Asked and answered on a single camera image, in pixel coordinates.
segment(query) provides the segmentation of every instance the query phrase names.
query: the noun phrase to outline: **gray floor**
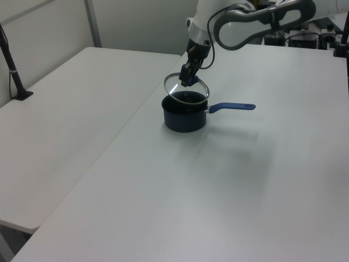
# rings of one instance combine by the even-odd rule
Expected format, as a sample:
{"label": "gray floor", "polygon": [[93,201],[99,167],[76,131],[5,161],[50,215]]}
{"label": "gray floor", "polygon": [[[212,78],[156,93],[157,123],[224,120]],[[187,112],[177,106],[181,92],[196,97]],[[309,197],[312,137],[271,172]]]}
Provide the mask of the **gray floor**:
{"label": "gray floor", "polygon": [[0,225],[0,262],[10,262],[30,237],[30,234]]}

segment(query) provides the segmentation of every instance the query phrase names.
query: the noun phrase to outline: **black stand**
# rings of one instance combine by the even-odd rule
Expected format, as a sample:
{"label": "black stand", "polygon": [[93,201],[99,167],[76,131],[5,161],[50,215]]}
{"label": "black stand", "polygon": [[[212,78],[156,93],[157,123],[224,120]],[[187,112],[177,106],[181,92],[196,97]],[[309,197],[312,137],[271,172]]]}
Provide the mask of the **black stand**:
{"label": "black stand", "polygon": [[24,89],[20,76],[17,72],[15,62],[12,59],[9,45],[7,43],[6,37],[3,32],[4,30],[0,25],[0,47],[1,47],[2,53],[4,54],[5,60],[7,62],[7,66],[9,67],[13,81],[15,82],[15,85],[17,87],[17,95],[13,99],[23,101],[28,97],[30,97],[33,94],[33,92],[30,92]]}
{"label": "black stand", "polygon": [[349,13],[347,14],[347,20],[345,21],[342,39],[341,39],[340,43],[337,42],[335,45],[335,50],[333,51],[334,57],[343,57],[343,58],[347,57],[348,36],[349,36]]}

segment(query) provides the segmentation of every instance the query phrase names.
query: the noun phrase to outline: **dark blue saucepan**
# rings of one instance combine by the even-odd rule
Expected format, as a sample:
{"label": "dark blue saucepan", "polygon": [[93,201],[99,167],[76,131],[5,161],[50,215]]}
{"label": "dark blue saucepan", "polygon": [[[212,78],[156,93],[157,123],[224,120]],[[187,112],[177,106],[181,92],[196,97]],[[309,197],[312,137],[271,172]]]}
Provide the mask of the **dark blue saucepan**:
{"label": "dark blue saucepan", "polygon": [[[193,94],[189,94],[188,97],[191,102],[195,102]],[[201,104],[184,104],[167,96],[161,103],[164,109],[165,124],[173,131],[188,133],[205,126],[207,113],[213,114],[221,109],[253,110],[256,108],[252,104],[220,103],[211,106],[207,104],[207,101]]]}

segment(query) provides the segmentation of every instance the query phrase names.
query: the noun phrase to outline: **white tabletop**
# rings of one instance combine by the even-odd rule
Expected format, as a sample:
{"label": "white tabletop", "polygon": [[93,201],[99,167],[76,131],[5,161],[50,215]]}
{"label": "white tabletop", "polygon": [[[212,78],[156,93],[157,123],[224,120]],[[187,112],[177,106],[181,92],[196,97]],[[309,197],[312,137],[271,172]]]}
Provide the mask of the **white tabletop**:
{"label": "white tabletop", "polygon": [[33,233],[180,56],[87,48],[0,109],[0,224]]}
{"label": "white tabletop", "polygon": [[218,48],[199,75],[210,104],[256,110],[219,111],[176,133],[160,84],[13,262],[347,262],[345,59]]}

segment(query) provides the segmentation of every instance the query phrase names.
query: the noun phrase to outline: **blue pot handle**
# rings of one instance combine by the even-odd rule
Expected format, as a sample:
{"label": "blue pot handle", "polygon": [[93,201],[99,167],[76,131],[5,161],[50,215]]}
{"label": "blue pot handle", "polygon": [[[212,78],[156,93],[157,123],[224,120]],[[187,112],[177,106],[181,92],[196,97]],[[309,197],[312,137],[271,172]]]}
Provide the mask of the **blue pot handle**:
{"label": "blue pot handle", "polygon": [[210,114],[213,114],[221,109],[254,110],[255,108],[256,105],[252,104],[219,103],[216,105],[211,105],[208,109],[208,112]]}

